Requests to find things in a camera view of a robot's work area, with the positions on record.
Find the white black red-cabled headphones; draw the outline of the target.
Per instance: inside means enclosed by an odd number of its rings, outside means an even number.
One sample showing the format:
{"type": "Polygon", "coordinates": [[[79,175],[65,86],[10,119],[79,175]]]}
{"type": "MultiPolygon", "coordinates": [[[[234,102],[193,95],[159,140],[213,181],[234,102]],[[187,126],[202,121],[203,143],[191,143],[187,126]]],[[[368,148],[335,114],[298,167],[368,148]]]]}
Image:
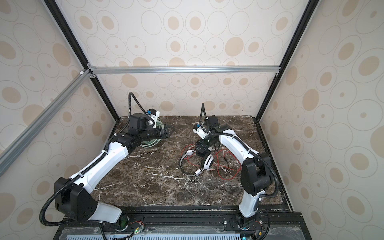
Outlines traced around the white black red-cabled headphones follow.
{"type": "Polygon", "coordinates": [[[187,177],[197,177],[203,173],[212,173],[224,181],[230,181],[240,175],[241,162],[227,148],[219,145],[209,148],[207,154],[199,156],[196,145],[183,149],[179,159],[179,169],[187,177]]]}

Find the mint green wired headphones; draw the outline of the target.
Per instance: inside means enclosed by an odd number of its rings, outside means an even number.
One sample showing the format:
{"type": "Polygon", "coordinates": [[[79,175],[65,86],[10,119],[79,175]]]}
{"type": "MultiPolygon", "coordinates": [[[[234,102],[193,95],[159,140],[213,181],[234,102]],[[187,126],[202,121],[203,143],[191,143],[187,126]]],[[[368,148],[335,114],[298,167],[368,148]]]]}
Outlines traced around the mint green wired headphones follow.
{"type": "MultiPolygon", "coordinates": [[[[160,126],[164,126],[165,124],[162,123],[162,121],[160,119],[157,119],[156,121],[156,124],[155,124],[155,128],[157,127],[160,127],[160,126]]],[[[144,142],[141,142],[141,147],[143,148],[151,148],[151,147],[154,147],[156,144],[158,144],[162,139],[153,139],[153,140],[149,140],[149,141],[144,141],[144,142]]]]}

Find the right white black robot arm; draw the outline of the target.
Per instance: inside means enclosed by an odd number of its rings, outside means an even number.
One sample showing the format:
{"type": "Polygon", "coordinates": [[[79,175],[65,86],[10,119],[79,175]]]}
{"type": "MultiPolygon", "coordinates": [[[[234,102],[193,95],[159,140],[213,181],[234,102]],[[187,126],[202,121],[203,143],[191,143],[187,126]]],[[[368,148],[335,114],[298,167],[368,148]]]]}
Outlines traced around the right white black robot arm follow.
{"type": "Polygon", "coordinates": [[[204,104],[199,123],[194,125],[194,133],[201,137],[195,143],[195,153],[203,158],[203,169],[207,170],[212,165],[214,157],[210,147],[216,143],[225,146],[240,162],[244,194],[237,222],[241,229],[249,229],[256,219],[262,198],[273,198],[280,190],[279,178],[270,164],[270,158],[252,149],[231,127],[221,125],[216,116],[207,116],[204,104]]]}

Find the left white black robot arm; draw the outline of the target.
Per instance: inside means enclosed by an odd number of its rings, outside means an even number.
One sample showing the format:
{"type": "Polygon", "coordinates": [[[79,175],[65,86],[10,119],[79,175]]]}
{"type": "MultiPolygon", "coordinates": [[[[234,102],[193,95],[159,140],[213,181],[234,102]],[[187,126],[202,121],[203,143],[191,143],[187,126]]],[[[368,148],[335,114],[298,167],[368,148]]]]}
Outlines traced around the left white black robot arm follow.
{"type": "Polygon", "coordinates": [[[43,205],[39,221],[47,227],[88,221],[106,222],[124,230],[129,217],[120,207],[96,201],[92,192],[98,183],[121,160],[130,155],[144,142],[168,139],[174,127],[158,124],[160,113],[155,109],[129,112],[129,120],[122,130],[113,134],[102,152],[86,167],[70,178],[59,178],[54,194],[43,205]]]}

